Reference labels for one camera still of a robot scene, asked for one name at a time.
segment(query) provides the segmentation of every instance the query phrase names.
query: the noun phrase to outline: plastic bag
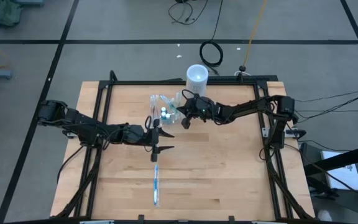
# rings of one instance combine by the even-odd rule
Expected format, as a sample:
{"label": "plastic bag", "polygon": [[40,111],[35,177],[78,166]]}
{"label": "plastic bag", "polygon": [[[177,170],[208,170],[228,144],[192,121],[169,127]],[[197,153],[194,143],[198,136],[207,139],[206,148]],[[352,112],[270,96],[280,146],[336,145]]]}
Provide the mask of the plastic bag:
{"label": "plastic bag", "polygon": [[181,121],[183,115],[177,110],[180,106],[181,92],[176,93],[174,98],[165,95],[150,96],[150,115],[152,120],[159,119],[161,125],[175,124]]}

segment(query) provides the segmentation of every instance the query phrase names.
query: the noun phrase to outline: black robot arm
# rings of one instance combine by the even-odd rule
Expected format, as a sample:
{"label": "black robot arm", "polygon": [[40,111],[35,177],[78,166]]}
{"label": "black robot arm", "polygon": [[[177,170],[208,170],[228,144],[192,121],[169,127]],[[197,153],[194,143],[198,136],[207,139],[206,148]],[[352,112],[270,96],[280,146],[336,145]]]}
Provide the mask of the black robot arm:
{"label": "black robot arm", "polygon": [[[276,113],[270,108],[272,103],[277,107]],[[223,125],[248,114],[263,112],[275,121],[274,126],[269,129],[268,145],[279,148],[284,147],[284,130],[287,122],[293,121],[295,124],[298,121],[298,117],[294,114],[295,101],[289,96],[266,96],[236,106],[228,106],[215,103],[205,96],[193,94],[193,97],[187,98],[185,105],[178,107],[177,110],[185,115],[181,122],[185,129],[190,127],[192,118],[199,118],[204,122],[210,119],[217,125]]]}
{"label": "black robot arm", "polygon": [[148,117],[146,123],[149,124],[146,127],[147,131],[144,132],[141,125],[104,124],[75,109],[68,108],[64,102],[54,100],[42,102],[37,120],[39,125],[54,126],[76,134],[82,146],[104,146],[103,149],[106,149],[105,143],[109,142],[152,147],[152,162],[157,161],[157,154],[160,151],[171,148],[171,146],[158,147],[158,136],[173,138],[159,127],[158,119],[152,121],[151,117]]}

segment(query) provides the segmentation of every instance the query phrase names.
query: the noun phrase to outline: gray floor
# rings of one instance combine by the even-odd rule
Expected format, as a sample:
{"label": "gray floor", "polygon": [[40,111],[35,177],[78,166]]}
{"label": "gray floor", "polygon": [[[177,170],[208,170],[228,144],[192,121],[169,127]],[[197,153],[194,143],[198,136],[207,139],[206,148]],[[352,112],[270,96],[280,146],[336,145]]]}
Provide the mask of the gray floor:
{"label": "gray floor", "polygon": [[[62,34],[73,0],[46,0],[44,7],[26,8],[21,23],[0,30],[0,39],[54,39]],[[208,39],[219,1],[210,0],[192,26],[172,24],[167,9],[173,0],[80,0],[68,39]],[[204,1],[192,1],[195,15]],[[358,1],[348,1],[358,24]],[[224,1],[216,39],[248,39],[262,1]],[[174,14],[180,13],[180,7]],[[270,0],[256,39],[356,40],[338,0]],[[233,75],[243,62],[247,46],[222,44],[221,75]],[[0,80],[0,205],[24,142],[56,45],[8,45],[0,48],[12,60],[12,80]],[[80,85],[105,80],[113,69],[119,80],[185,78],[186,69],[201,63],[198,44],[65,45],[48,99],[75,107]],[[207,60],[217,52],[205,48]],[[252,75],[278,75],[287,93],[299,100],[358,90],[358,45],[252,46],[247,71]],[[350,97],[316,103],[298,103],[299,110],[325,110]],[[358,109],[358,101],[343,107]],[[358,147],[358,113],[330,113],[301,123],[305,139],[329,147]],[[6,221],[47,218],[62,164],[67,139],[57,129],[38,127],[14,194]],[[357,222],[357,214],[336,207],[328,209],[338,221]]]}

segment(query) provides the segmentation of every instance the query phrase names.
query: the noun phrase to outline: green bag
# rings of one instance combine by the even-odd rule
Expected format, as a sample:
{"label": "green bag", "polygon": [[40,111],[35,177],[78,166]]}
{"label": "green bag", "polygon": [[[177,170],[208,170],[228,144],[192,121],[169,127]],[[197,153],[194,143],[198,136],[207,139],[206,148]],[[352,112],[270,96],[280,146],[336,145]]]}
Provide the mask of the green bag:
{"label": "green bag", "polygon": [[14,27],[20,22],[23,7],[11,0],[0,0],[0,26]]}

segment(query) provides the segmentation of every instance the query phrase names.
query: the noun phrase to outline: wooden tabletop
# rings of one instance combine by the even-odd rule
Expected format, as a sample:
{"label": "wooden tabletop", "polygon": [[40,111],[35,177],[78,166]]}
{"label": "wooden tabletop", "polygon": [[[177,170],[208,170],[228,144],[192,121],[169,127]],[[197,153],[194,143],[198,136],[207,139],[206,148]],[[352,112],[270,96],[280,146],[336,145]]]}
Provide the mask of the wooden tabletop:
{"label": "wooden tabletop", "polygon": [[[98,82],[82,84],[77,110],[92,117]],[[128,122],[143,125],[150,113],[150,95],[174,97],[183,86],[113,86],[108,124]],[[282,82],[268,82],[270,95],[285,95]],[[254,100],[251,86],[208,86],[206,96],[215,102],[236,105]],[[101,120],[104,92],[99,120]],[[135,220],[274,220],[267,168],[259,159],[262,138],[257,114],[216,126],[192,120],[190,129],[180,123],[164,126],[175,138],[160,138],[160,146],[175,146],[158,157],[160,166],[160,207],[154,206],[154,165],[150,153],[140,146],[110,145],[103,151],[96,188],[94,219]],[[295,139],[286,144],[297,146]],[[69,139],[65,159],[79,148]],[[85,150],[63,169],[57,185],[51,215],[60,212],[78,189]],[[282,149],[288,189],[298,203],[314,216],[299,152]],[[282,217],[285,207],[277,188]],[[84,196],[85,214],[88,191]]]}

